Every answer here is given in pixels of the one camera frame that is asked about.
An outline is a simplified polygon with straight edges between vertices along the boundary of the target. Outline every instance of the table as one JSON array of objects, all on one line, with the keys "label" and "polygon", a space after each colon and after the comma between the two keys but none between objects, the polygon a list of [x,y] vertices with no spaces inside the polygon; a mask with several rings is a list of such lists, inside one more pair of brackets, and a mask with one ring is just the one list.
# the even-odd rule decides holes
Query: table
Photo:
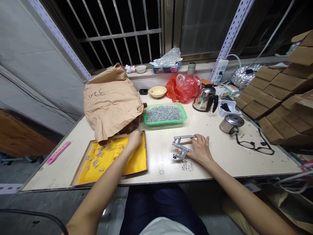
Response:
[{"label": "table", "polygon": [[[172,102],[167,97],[155,99],[150,95],[142,95],[141,99],[148,105]],[[193,109],[191,102],[183,104],[183,106],[188,118],[182,124],[149,127],[142,118],[139,129],[146,131],[148,171],[124,176],[120,185],[211,179],[210,174],[192,159],[181,161],[172,158],[175,153],[175,147],[172,145],[173,137],[195,133],[210,136],[209,145],[214,160],[233,177],[301,173],[301,168],[276,145],[271,145],[275,151],[274,155],[262,154],[238,145],[235,136],[223,133],[219,129],[218,126],[223,118],[219,116],[218,110],[215,113],[212,111],[199,112]],[[244,119],[245,124],[239,129],[239,140],[253,141],[257,147],[261,146],[260,142],[263,140],[255,124],[246,117]],[[94,131],[89,126],[86,117],[81,118],[59,144],[59,146],[63,146],[66,141],[71,141],[71,145],[53,164],[47,165],[43,162],[21,191],[77,188],[71,186],[72,180],[89,142],[94,139]],[[192,148],[190,142],[185,146]]]}]

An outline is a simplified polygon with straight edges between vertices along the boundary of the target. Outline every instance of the black glasses frame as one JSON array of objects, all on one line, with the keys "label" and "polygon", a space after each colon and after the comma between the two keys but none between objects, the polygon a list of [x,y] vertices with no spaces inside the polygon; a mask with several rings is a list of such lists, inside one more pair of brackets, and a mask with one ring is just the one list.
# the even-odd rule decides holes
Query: black glasses frame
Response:
[{"label": "black glasses frame", "polygon": [[[248,148],[248,147],[246,147],[246,146],[244,146],[244,145],[241,144],[241,143],[248,143],[248,144],[251,144],[251,145],[253,146],[252,148],[248,148],[248,149],[252,149],[252,150],[254,150],[254,151],[257,151],[257,152],[260,152],[260,153],[263,153],[263,154],[267,154],[267,155],[273,155],[273,154],[275,153],[275,151],[270,147],[270,145],[266,142],[266,140],[264,139],[264,137],[261,135],[261,130],[260,130],[260,128],[258,128],[258,130],[259,130],[260,136],[261,136],[262,139],[264,140],[264,142],[261,142],[261,144],[262,144],[262,145],[264,144],[264,146],[267,145],[268,148],[264,148],[264,147],[258,147],[258,148],[256,148],[254,142],[247,142],[247,141],[241,141],[241,142],[240,142],[240,141],[238,140],[238,135],[236,134],[237,144],[239,144],[239,145],[241,145],[241,146],[243,146],[243,147],[245,147],[245,148]],[[269,149],[269,150],[272,151],[272,153],[264,153],[264,152],[261,152],[261,151],[260,151],[261,149]]]}]

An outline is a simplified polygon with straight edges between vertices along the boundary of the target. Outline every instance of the stainless steel kettle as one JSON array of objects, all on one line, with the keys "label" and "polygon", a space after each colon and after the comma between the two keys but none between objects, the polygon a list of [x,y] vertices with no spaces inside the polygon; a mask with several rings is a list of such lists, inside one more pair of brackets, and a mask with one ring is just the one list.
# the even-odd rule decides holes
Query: stainless steel kettle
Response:
[{"label": "stainless steel kettle", "polygon": [[215,95],[215,93],[216,90],[212,84],[207,84],[202,87],[193,101],[193,108],[200,112],[208,112],[214,103],[212,110],[214,113],[218,104],[218,96]]}]

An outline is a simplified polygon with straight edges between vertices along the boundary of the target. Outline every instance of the white shirt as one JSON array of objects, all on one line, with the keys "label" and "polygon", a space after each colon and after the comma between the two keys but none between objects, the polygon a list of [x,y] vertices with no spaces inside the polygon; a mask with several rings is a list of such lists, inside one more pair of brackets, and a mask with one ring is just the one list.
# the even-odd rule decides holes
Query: white shirt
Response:
[{"label": "white shirt", "polygon": [[140,233],[140,235],[194,235],[184,225],[165,217],[158,217],[152,220]]}]

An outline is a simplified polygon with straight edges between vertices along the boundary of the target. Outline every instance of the hand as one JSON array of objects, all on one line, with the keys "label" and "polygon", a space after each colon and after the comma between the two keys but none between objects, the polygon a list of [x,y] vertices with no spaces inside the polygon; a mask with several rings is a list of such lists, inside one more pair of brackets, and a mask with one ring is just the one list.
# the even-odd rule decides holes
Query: hand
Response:
[{"label": "hand", "polygon": [[134,151],[142,141],[142,131],[134,130],[128,138],[127,147]]},{"label": "hand", "polygon": [[196,160],[201,165],[205,163],[214,162],[209,149],[209,137],[205,139],[203,135],[195,134],[195,138],[190,138],[193,144],[193,151],[188,152],[187,156]]}]

